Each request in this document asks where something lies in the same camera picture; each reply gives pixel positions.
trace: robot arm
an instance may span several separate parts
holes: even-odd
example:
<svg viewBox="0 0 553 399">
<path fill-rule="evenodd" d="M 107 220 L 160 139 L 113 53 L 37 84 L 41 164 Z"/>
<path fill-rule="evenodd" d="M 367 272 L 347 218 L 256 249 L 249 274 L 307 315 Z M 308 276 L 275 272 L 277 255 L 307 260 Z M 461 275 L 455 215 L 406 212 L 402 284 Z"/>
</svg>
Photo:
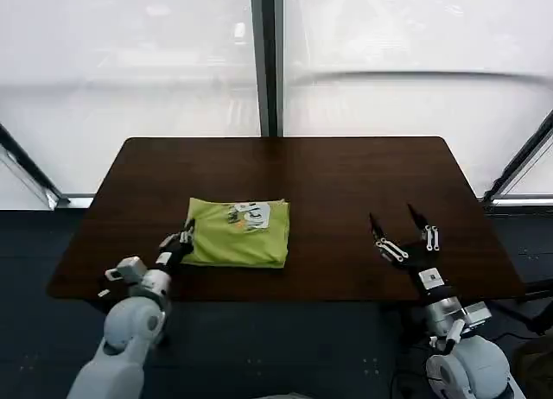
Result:
<svg viewBox="0 0 553 399">
<path fill-rule="evenodd" d="M 104 337 L 75 378 L 69 399 L 138 399 L 144 382 L 143 364 L 149 349 L 161 339 L 168 317 L 170 273 L 194 249 L 193 234 L 191 221 L 184 231 L 169 235 L 160 245 L 153 269 L 133 256 L 105 272 L 110 281 L 129 283 L 130 297 L 107 314 Z"/>
<path fill-rule="evenodd" d="M 449 399 L 524 399 L 509 369 L 505 354 L 494 343 L 476 335 L 475 329 L 492 315 L 484 302 L 463 307 L 453 287 L 432 268 L 439 251 L 439 232 L 409 205 L 418 242 L 394 244 L 370 215 L 375 246 L 394 267 L 405 270 L 426 311 L 430 345 L 435 354 L 426 362 L 432 390 Z"/>
</svg>

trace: white wall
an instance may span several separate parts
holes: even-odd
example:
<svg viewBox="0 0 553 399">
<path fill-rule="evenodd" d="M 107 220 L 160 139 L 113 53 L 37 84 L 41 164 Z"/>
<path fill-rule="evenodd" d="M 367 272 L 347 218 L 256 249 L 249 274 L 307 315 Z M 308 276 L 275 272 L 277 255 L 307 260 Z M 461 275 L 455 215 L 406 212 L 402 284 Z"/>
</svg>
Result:
<svg viewBox="0 0 553 399">
<path fill-rule="evenodd" d="M 285 0 L 284 132 L 442 136 L 481 196 L 553 109 L 552 4 Z"/>
<path fill-rule="evenodd" d="M 250 0 L 0 0 L 0 121 L 63 193 L 129 136 L 258 136 Z"/>
</svg>

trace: gray carpet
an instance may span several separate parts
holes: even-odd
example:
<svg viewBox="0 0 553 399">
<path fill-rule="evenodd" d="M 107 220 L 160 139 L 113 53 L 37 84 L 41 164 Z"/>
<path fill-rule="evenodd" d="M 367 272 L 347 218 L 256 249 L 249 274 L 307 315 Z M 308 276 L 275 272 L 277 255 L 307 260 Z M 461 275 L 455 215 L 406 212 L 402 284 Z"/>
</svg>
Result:
<svg viewBox="0 0 553 399">
<path fill-rule="evenodd" d="M 4 305 L 0 397 L 65 397 L 102 336 L 103 316 L 57 301 L 45 286 L 81 212 L 0 212 Z M 553 218 L 493 218 L 526 281 L 553 277 Z M 539 311 L 543 302 L 522 306 Z M 485 334 L 529 334 L 499 313 Z M 394 313 L 375 303 L 192 303 L 175 305 L 169 348 L 146 366 L 143 398 L 251 398 L 290 391 L 325 398 L 382 398 L 397 366 L 423 372 L 424 352 L 400 351 Z M 507 355 L 520 343 L 503 339 Z M 410 397 L 433 397 L 424 379 L 402 377 Z M 397 390 L 394 397 L 401 397 Z"/>
</svg>

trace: folded shirt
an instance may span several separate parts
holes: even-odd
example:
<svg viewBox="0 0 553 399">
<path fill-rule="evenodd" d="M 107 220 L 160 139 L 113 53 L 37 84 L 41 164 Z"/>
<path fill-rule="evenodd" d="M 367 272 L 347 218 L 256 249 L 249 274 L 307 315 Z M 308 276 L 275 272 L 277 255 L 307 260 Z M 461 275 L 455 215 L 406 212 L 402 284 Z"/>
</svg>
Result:
<svg viewBox="0 0 553 399">
<path fill-rule="evenodd" d="M 213 203 L 191 198 L 194 252 L 184 263 L 211 267 L 283 268 L 288 255 L 289 203 Z"/>
</svg>

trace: wooden table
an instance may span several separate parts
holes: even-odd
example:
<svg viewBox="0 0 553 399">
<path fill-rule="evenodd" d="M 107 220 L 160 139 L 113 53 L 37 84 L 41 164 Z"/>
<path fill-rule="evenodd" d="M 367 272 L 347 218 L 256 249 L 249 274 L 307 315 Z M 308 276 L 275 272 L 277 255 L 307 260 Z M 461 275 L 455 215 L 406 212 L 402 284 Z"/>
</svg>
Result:
<svg viewBox="0 0 553 399">
<path fill-rule="evenodd" d="M 388 238 L 417 239 L 407 202 L 440 228 L 437 267 L 464 297 L 524 290 L 459 166 L 439 137 L 132 138 L 118 154 L 48 293 L 95 300 L 120 259 L 156 259 L 188 199 L 290 202 L 283 270 L 186 266 L 178 301 L 410 301 L 406 273 L 373 246 L 368 213 Z"/>
</svg>

